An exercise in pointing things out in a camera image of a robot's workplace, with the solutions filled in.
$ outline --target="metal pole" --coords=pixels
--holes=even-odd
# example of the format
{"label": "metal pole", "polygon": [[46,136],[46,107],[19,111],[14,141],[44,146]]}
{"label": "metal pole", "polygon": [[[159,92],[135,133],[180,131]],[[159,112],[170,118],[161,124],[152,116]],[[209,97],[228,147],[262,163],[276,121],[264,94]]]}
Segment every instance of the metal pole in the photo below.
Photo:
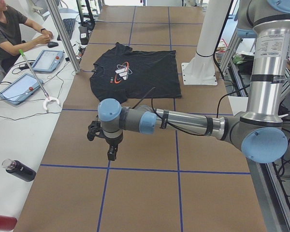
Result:
{"label": "metal pole", "polygon": [[75,73],[80,72],[80,66],[76,59],[73,47],[71,45],[69,36],[67,34],[67,31],[63,25],[62,18],[60,17],[60,13],[58,10],[58,7],[55,3],[55,0],[46,0],[46,4],[48,7],[48,10],[52,16],[53,22],[56,26],[56,29],[60,35],[60,38],[62,40],[63,46],[66,49],[66,53],[68,54],[68,57],[70,58],[70,62],[73,65]]}

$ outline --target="black water bottle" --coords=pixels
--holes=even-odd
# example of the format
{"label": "black water bottle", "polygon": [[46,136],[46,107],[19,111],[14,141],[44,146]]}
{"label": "black water bottle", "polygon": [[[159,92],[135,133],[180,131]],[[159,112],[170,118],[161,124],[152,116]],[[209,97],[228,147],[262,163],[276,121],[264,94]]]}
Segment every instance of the black water bottle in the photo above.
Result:
{"label": "black water bottle", "polygon": [[35,178],[36,172],[18,160],[6,159],[2,162],[2,167],[7,173],[10,173],[24,181],[32,181]]}

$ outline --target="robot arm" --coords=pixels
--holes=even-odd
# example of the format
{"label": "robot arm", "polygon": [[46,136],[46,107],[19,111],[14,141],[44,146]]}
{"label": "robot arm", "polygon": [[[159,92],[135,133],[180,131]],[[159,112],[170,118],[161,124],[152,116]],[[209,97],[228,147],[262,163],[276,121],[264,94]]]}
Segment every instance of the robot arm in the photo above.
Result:
{"label": "robot arm", "polygon": [[105,99],[98,107],[100,121],[93,121],[88,127],[88,139],[104,138],[110,145],[109,160],[116,159],[123,130],[152,134],[155,127],[215,136],[259,163],[282,157],[288,140],[280,130],[282,120],[278,107],[290,44],[290,1],[241,1],[238,27],[253,28],[257,34],[246,112],[235,117],[211,118],[148,106],[130,109],[121,107],[115,99]]}
{"label": "robot arm", "polygon": [[284,133],[274,127],[242,123],[239,117],[212,118],[181,112],[152,109],[140,106],[137,109],[121,107],[115,99],[105,99],[98,106],[100,121],[88,127],[87,137],[104,138],[109,144],[108,159],[114,161],[123,130],[152,134],[155,128],[182,130],[199,136],[214,136],[233,144],[249,159],[268,163],[281,157],[287,150]]}

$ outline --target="computer mouse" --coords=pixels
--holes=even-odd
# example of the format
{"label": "computer mouse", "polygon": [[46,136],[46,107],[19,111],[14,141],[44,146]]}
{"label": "computer mouse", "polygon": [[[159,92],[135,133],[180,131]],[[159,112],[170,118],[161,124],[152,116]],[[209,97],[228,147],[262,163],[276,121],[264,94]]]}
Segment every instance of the computer mouse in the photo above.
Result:
{"label": "computer mouse", "polygon": [[56,46],[58,46],[59,44],[57,43],[57,42],[48,42],[48,44],[47,44],[47,46],[49,47],[49,48],[51,48],[51,47],[56,47]]}

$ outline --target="white pole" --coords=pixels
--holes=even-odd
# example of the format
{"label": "white pole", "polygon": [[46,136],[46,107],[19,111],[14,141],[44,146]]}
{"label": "white pole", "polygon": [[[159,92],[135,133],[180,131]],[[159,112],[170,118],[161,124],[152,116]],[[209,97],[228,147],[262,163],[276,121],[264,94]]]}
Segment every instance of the white pole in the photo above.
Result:
{"label": "white pole", "polygon": [[80,66],[76,59],[73,47],[71,45],[68,33],[63,25],[58,6],[56,5],[54,0],[46,0],[46,4],[48,7],[48,10],[52,16],[52,19],[54,21],[55,27],[60,35],[60,38],[62,40],[63,46],[66,49],[66,53],[68,54],[70,58],[70,62],[74,68],[75,73],[80,72]]}
{"label": "white pole", "polygon": [[182,63],[184,85],[217,85],[212,55],[231,1],[209,1],[195,57]]}

